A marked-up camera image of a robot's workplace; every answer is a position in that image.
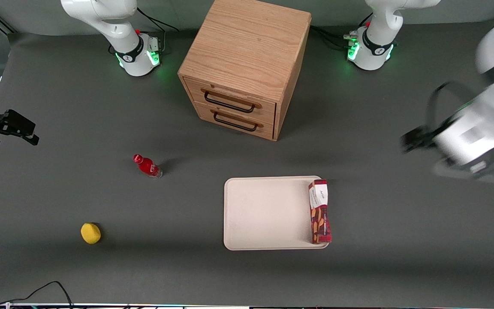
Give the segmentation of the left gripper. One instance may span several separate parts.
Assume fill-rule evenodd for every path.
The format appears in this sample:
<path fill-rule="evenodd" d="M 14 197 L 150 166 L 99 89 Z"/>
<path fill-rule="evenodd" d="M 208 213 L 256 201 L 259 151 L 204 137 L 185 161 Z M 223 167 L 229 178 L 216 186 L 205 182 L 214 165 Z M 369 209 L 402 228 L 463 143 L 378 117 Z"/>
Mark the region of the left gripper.
<path fill-rule="evenodd" d="M 455 114 L 453 122 L 434 137 L 428 125 L 420 125 L 401 138 L 401 151 L 431 149 L 436 145 L 455 164 L 464 166 L 494 148 L 494 120 L 475 107 L 465 107 Z"/>

